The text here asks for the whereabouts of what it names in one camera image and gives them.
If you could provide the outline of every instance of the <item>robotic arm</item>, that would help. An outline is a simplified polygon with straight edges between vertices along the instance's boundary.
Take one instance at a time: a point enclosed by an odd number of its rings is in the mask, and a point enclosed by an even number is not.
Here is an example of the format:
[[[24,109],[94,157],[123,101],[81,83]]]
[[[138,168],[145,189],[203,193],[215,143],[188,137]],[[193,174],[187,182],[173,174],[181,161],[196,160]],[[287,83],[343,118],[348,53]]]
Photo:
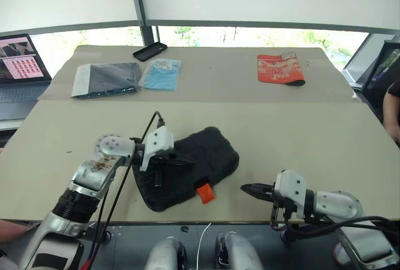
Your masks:
[[[77,269],[83,253],[79,241],[114,180],[119,166],[131,164],[147,169],[159,151],[172,149],[173,134],[161,126],[147,135],[145,144],[107,134],[100,137],[89,160],[84,161],[32,237],[19,263],[26,269]]]
[[[320,220],[341,223],[360,218],[364,214],[359,200],[352,194],[344,191],[314,192],[306,188],[306,180],[294,171],[282,171],[277,175],[273,185],[247,184],[241,189],[255,198],[273,203],[271,227],[274,229],[279,227],[278,211],[280,208],[284,209],[283,216],[287,229],[282,234],[284,241],[316,236],[312,231],[291,229],[288,221],[294,212],[299,219],[304,219],[304,222],[317,225]],[[375,226],[371,221],[354,221],[354,223]],[[358,269],[383,269],[399,264],[398,254],[381,231],[338,226],[336,232],[341,242],[334,249],[337,262],[346,264],[352,261]]]

